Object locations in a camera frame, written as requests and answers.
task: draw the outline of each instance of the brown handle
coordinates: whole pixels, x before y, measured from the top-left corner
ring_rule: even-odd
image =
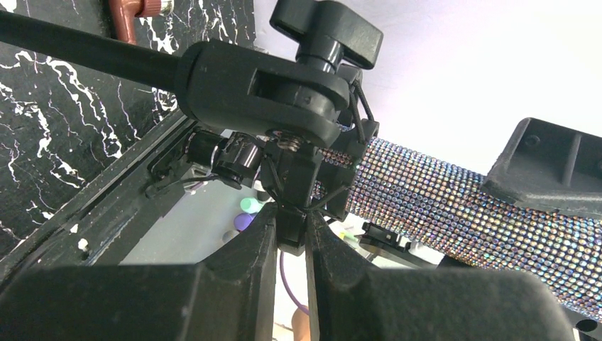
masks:
[[[134,17],[158,16],[171,13],[173,0],[109,0],[117,39],[136,44]]]

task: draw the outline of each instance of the black hole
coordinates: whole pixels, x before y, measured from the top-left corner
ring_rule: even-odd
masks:
[[[527,147],[536,147],[541,142],[540,138],[535,135],[529,135],[525,137],[525,145]]]
[[[598,323],[594,320],[581,320],[575,327],[582,332],[591,332],[598,327]]]

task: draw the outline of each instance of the black marble surface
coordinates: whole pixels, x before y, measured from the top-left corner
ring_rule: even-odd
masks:
[[[0,0],[0,10],[111,37],[107,2]],[[175,0],[169,16],[136,19],[136,36],[176,55],[210,38],[251,46],[253,0]],[[162,90],[0,43],[0,258],[176,108]]]

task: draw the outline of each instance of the purple cap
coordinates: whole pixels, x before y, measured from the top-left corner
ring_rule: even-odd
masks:
[[[241,213],[234,218],[234,228],[238,231],[244,231],[253,221],[255,215],[250,215],[248,213]]]

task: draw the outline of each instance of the green cap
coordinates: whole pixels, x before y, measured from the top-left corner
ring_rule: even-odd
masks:
[[[254,197],[245,197],[243,200],[241,200],[241,210],[250,215],[259,212],[262,207],[263,204],[257,201],[257,199]]]

